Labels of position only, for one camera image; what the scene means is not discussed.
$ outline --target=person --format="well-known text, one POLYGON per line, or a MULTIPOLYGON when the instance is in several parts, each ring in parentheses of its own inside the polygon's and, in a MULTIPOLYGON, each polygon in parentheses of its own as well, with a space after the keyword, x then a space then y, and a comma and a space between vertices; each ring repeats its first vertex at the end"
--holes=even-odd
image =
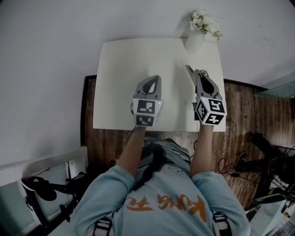
POLYGON ((264 153, 265 158, 246 161, 247 154, 243 152, 237 159, 236 172, 268 173, 270 177, 278 175, 287 184, 295 183, 295 156, 289 157, 274 148, 262 133, 251 134, 250 141, 264 153))
POLYGON ((192 161, 173 140, 145 138, 145 132, 136 127, 117 164, 88 187, 70 235, 213 236, 220 218, 232 235, 250 235, 243 207, 213 172, 212 126, 200 125, 192 161))

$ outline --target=table top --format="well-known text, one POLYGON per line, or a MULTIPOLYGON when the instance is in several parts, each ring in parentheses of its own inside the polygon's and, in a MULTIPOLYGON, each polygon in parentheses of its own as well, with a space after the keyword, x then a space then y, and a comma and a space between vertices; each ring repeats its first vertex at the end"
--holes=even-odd
MULTIPOLYGON (((192 102, 195 87, 185 65, 206 70, 225 100, 224 80, 216 43, 204 42, 197 55, 189 54, 180 38, 139 38, 105 42, 102 46, 94 96, 94 129, 132 130, 130 111, 137 84, 159 75, 164 106, 157 124, 147 130, 198 131, 192 102)), ((225 118, 214 127, 225 131, 225 118)))

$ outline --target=white vase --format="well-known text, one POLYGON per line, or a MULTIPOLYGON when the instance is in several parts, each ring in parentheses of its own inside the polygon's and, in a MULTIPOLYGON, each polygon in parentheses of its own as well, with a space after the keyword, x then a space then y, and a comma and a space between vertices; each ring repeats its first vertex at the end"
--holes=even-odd
POLYGON ((189 54, 197 54, 203 44, 204 38, 205 35, 200 30, 191 30, 185 43, 185 49, 189 54))

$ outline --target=light blue sweatshirt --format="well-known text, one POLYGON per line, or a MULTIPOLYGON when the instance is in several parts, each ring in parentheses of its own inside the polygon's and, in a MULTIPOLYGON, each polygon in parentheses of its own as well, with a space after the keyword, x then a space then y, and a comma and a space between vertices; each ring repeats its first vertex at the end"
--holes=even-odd
MULTIPOLYGON (((203 172, 190 178, 188 152, 173 143, 157 143, 168 164, 136 191, 131 191, 136 180, 120 166, 98 176, 74 211, 70 235, 93 235, 96 221, 108 216, 117 236, 213 236, 213 211, 234 223, 236 235, 250 235, 244 210, 220 174, 203 172)), ((137 179, 151 158, 141 162, 137 179)))

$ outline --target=forearm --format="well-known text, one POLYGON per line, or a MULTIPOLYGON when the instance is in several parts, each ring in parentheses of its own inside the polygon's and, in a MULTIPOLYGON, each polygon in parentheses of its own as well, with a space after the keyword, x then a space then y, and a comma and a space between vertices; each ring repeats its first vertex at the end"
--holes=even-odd
POLYGON ((145 127, 137 127, 133 131, 118 161, 118 166, 128 171, 133 177, 137 174, 145 132, 145 127))
POLYGON ((197 173, 213 171, 212 166, 212 137, 213 127, 200 124, 198 141, 195 145, 195 153, 190 168, 190 177, 197 173))

